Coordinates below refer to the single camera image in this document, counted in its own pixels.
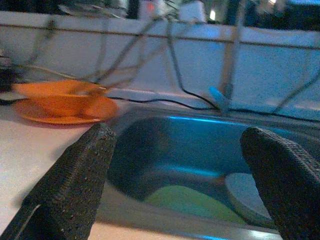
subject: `white wall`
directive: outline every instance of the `white wall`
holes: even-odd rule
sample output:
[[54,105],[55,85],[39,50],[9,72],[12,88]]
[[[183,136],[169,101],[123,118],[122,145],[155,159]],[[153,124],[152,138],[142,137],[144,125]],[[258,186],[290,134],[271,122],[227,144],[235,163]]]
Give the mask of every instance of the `white wall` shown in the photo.
[[[23,63],[30,56],[36,35],[43,31],[29,27],[41,27],[47,19],[48,16],[43,14],[0,12],[0,44],[15,63]],[[105,34],[106,40],[106,56],[101,65],[105,69],[111,66],[126,43],[133,38],[130,34],[138,33],[146,24],[137,20],[71,16],[56,16],[56,19],[59,30],[45,54],[35,64],[76,76],[95,70],[100,50],[100,32]],[[157,23],[145,40],[131,50],[121,66],[137,64],[141,49],[146,55],[166,43],[166,26],[165,21]],[[175,23],[173,32],[180,32],[185,27],[185,24]],[[175,43],[186,89],[208,97],[208,88],[219,85],[223,76],[226,45],[232,44],[232,32],[232,26],[194,25],[185,35],[186,39]],[[234,76],[232,106],[235,108],[271,111],[288,93],[309,81],[320,68],[318,32],[245,28],[241,41],[244,44],[239,49]],[[32,72],[29,77],[39,79],[43,75]],[[122,75],[115,74],[103,83],[121,78]],[[168,49],[148,61],[126,89],[117,90],[113,95],[135,99],[165,96],[203,105],[192,97],[183,99],[187,96],[182,94],[177,85]],[[299,94],[280,113],[319,120],[320,81]]]

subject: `plate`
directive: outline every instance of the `plate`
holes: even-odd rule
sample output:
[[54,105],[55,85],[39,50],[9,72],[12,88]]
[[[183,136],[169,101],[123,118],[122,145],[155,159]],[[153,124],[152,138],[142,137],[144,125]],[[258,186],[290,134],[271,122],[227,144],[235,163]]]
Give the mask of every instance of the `plate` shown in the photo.
[[17,101],[13,108],[18,115],[24,119],[47,123],[47,124],[88,124],[105,121],[116,115],[116,103],[104,97],[99,101],[99,112],[103,111],[104,117],[91,117],[89,115],[77,116],[54,116],[47,113],[43,108],[36,105],[30,99],[23,99]]
[[251,174],[231,173],[225,177],[225,185],[232,205],[242,217],[258,226],[275,227]]

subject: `wire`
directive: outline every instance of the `wire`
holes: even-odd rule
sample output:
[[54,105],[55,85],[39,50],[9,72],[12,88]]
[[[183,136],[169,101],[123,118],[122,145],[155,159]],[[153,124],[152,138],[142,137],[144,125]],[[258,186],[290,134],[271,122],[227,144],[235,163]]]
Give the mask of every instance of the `wire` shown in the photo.
[[[152,102],[169,102],[169,103],[178,104],[178,105],[181,105],[186,108],[193,109],[193,110],[201,110],[201,111],[215,110],[215,108],[213,108],[213,107],[195,107],[195,106],[190,106],[190,105],[187,105],[187,104],[179,102],[179,101],[165,99],[165,98],[153,98],[153,99],[149,99],[149,100],[135,100],[135,99],[128,99],[128,98],[124,98],[124,97],[108,97],[108,98],[114,99],[114,100],[122,100],[122,101],[132,102],[132,103],[139,103],[139,104],[152,103]],[[245,109],[245,108],[230,108],[229,111],[237,112],[237,113],[257,114],[257,115],[261,115],[261,116],[265,116],[265,117],[275,116],[275,117],[282,117],[282,118],[293,119],[293,120],[298,120],[298,121],[320,123],[320,120],[305,119],[305,118],[301,118],[301,117],[283,115],[283,114],[272,113],[272,112],[255,111],[255,110],[249,110],[249,109]]]
[[[189,24],[186,25],[186,27],[180,31],[177,35],[175,35],[172,39],[172,43],[176,42],[178,40],[178,38],[184,36],[190,29],[191,27],[196,23],[196,21],[192,21]],[[154,56],[156,56],[158,53],[163,52],[166,48],[168,47],[168,44],[165,42],[163,45],[161,45],[160,47],[158,47],[156,50],[154,50],[153,52],[149,53],[144,61],[150,61]]]
[[195,107],[195,106],[190,106],[190,105],[187,105],[187,104],[179,102],[179,101],[165,99],[165,98],[153,98],[150,100],[134,100],[134,99],[127,99],[124,97],[110,97],[110,96],[108,98],[114,99],[114,100],[123,100],[123,101],[128,101],[128,102],[133,102],[133,103],[139,103],[139,104],[152,103],[152,102],[169,102],[169,103],[178,104],[178,105],[181,105],[186,108],[193,109],[193,110],[215,110],[215,108],[213,108],[213,107]]
[[165,2],[170,2],[170,3],[172,3],[172,4],[176,4],[174,1],[172,1],[172,0],[165,0]]
[[283,118],[299,120],[299,121],[307,121],[307,122],[311,122],[311,123],[320,123],[320,120],[278,114],[275,112],[255,111],[255,110],[250,110],[250,109],[245,109],[245,108],[230,108],[229,111],[238,112],[238,113],[247,113],[247,114],[258,114],[261,116],[276,116],[276,117],[283,117]]
[[78,79],[75,76],[71,76],[71,75],[68,75],[68,74],[65,74],[65,73],[54,71],[54,70],[51,70],[51,69],[43,67],[43,66],[24,65],[24,64],[15,64],[15,66],[18,67],[18,68],[37,69],[37,70],[41,70],[41,71],[44,71],[44,72],[47,72],[47,73],[50,73],[50,74],[54,74],[54,75],[57,75],[57,76],[61,76],[61,77],[67,78],[67,79]]
[[116,68],[122,63],[122,61],[125,59],[126,55],[128,52],[133,48],[133,46],[137,43],[139,39],[141,39],[149,29],[151,29],[156,22],[160,19],[161,17],[157,17],[151,22],[149,22],[143,29],[142,31],[136,35],[120,52],[118,55],[117,59],[113,62],[112,66],[103,72],[100,77],[98,77],[93,83],[98,84],[100,83],[103,79],[108,78],[115,70]]
[[40,32],[36,36],[33,47],[32,47],[32,53],[28,58],[28,60],[25,61],[24,63],[25,65],[32,65],[38,59],[39,55],[44,51],[43,44],[45,40],[48,41],[52,39],[55,28],[56,28],[56,22],[51,16],[49,16],[45,24],[45,32],[44,34]]
[[0,106],[9,106],[9,105],[14,104],[16,101],[19,101],[19,99],[14,99],[14,100],[0,99]]
[[172,6],[170,3],[168,3],[167,1],[165,1],[165,4],[168,5],[170,8],[173,8],[174,10],[178,10],[178,8],[176,8],[175,6]]
[[211,101],[209,101],[208,99],[206,99],[205,97],[203,96],[200,96],[198,94],[195,94],[191,91],[188,91],[184,88],[184,85],[183,85],[183,82],[182,82],[182,75],[181,75],[181,72],[180,72],[180,68],[179,68],[179,64],[178,64],[178,59],[177,59],[177,56],[176,56],[176,52],[175,52],[175,48],[174,48],[174,45],[173,45],[173,42],[172,42],[172,34],[171,34],[171,30],[172,30],[172,23],[169,21],[168,22],[168,26],[167,26],[167,42],[168,42],[168,46],[169,46],[169,49],[170,49],[170,53],[171,53],[171,57],[172,57],[172,62],[173,62],[173,67],[174,67],[174,70],[175,70],[175,74],[176,74],[176,78],[178,80],[178,83],[179,83],[179,87],[180,89],[188,94],[188,95],[191,95],[191,96],[194,96],[194,97],[197,97],[203,101],[205,101],[206,103],[208,103],[209,105],[212,106],[213,109],[216,109],[216,110],[219,110],[219,108]]
[[[107,32],[109,27],[109,18],[104,19],[102,18],[102,30]],[[100,34],[100,50],[99,50],[99,55],[96,60],[95,64],[95,77],[99,75],[100,73],[100,68],[101,64],[106,58],[106,53],[107,53],[107,35],[104,33]]]
[[275,108],[275,110],[272,113],[275,114],[275,113],[279,112],[290,100],[292,100],[295,96],[297,96],[298,94],[302,93],[303,91],[305,91],[306,89],[311,87],[319,79],[320,79],[320,69],[318,70],[318,72],[316,73],[316,75],[314,76],[314,78],[312,80],[310,80],[309,82],[305,83],[304,85],[298,87],[297,89],[292,91],[284,100],[282,100],[282,102]]

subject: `white countertop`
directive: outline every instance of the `white countertop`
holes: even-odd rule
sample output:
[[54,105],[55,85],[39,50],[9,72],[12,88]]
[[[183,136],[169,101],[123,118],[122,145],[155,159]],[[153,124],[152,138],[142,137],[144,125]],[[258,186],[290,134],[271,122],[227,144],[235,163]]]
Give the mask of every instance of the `white countertop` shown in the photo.
[[[91,125],[51,125],[20,118],[0,106],[0,234],[20,208],[23,198],[54,164],[65,148]],[[90,240],[185,240],[140,229],[96,222]]]

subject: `sink basin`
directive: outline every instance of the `sink basin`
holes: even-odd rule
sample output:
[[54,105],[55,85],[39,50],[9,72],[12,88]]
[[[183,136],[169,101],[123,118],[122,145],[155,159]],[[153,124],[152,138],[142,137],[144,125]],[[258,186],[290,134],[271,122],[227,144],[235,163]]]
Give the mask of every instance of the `sink basin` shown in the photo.
[[317,128],[283,118],[135,108],[110,126],[117,145],[97,218],[154,231],[203,239],[281,239],[274,229],[222,221],[146,204],[165,186],[179,185],[210,196],[231,210],[223,177],[248,173],[240,137],[249,126],[269,129],[301,144],[320,159]]

